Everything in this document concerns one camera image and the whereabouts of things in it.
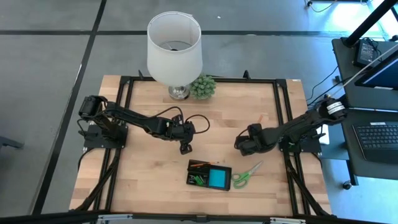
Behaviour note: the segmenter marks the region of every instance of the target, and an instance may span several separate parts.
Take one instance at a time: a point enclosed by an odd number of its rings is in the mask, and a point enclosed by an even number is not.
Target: black keyboard
[[[398,164],[398,122],[355,124],[353,128],[366,160]]]

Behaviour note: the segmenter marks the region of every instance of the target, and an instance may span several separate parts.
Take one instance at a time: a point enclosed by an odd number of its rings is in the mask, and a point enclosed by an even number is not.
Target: green scissors
[[[234,188],[241,189],[248,184],[251,175],[261,166],[263,161],[257,163],[251,170],[242,174],[232,174],[232,181],[234,182]]]

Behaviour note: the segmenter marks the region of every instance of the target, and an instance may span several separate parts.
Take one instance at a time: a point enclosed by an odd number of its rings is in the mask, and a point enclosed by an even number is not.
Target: wooden table
[[[115,101],[119,80],[120,76],[104,76],[99,95]],[[287,80],[287,86],[293,117],[299,116],[307,110],[301,81]],[[279,94],[286,122],[282,89]],[[263,128],[278,126],[271,84],[218,83],[215,95],[209,100],[189,98],[174,101],[168,96],[167,87],[158,82],[134,82],[130,110],[149,116],[176,105],[181,107],[186,118],[197,113],[205,115],[210,120],[210,130],[194,135],[191,142],[193,152],[181,155],[179,142],[155,139],[141,128],[130,125],[127,144],[122,150],[119,163],[111,208],[113,212],[264,216],[292,214],[283,155],[278,148],[264,154],[243,157],[233,147],[235,137],[247,125],[257,122],[261,114]],[[169,111],[162,116],[171,118],[177,113]],[[207,123],[203,119],[193,118],[192,121],[197,131],[206,128]],[[82,160],[70,208],[79,206],[96,185],[103,154],[103,149],[95,149]],[[264,163],[245,188],[237,190],[231,187],[229,192],[224,192],[187,185],[185,181],[189,159],[220,161],[219,165],[232,167],[233,172],[246,171],[261,160]],[[323,209],[330,212],[319,161],[311,154],[302,154],[301,160],[306,186]],[[101,208],[104,207],[106,187],[103,192]],[[296,194],[302,212],[297,186]]]

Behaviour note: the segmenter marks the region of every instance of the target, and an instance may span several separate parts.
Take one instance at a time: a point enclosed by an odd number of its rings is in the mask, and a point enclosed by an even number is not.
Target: table lamp
[[[189,96],[189,84],[201,73],[201,29],[192,15],[164,12],[148,24],[147,66],[152,77],[169,86],[175,100]]]

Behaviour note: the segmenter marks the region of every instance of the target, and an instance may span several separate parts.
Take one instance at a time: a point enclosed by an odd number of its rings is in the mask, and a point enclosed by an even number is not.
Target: concrete floor
[[[0,30],[91,30],[100,2],[2,0]],[[328,4],[315,2],[314,7]],[[368,6],[352,2],[315,13],[304,9],[303,1],[294,0],[113,0],[106,4],[99,29],[145,30],[150,19],[164,11],[193,14],[203,30],[319,31],[301,36],[206,35],[202,40],[205,73],[241,77],[247,69],[256,78],[301,79],[307,97],[312,86],[336,67],[332,36],[354,30],[370,13]],[[376,25],[367,35],[382,38],[386,33]],[[88,38],[0,35],[0,136],[25,142],[22,151],[4,147],[0,152],[0,217],[25,215],[31,210]],[[139,69],[148,75],[146,36],[96,36],[45,213],[68,210],[83,144],[75,122],[83,97],[98,92],[103,75],[137,75]],[[331,79],[320,85],[315,96],[331,85]],[[398,181],[359,178],[360,185],[346,191],[341,189],[341,183],[348,180],[345,161],[323,160],[323,172],[333,214],[398,222]]]

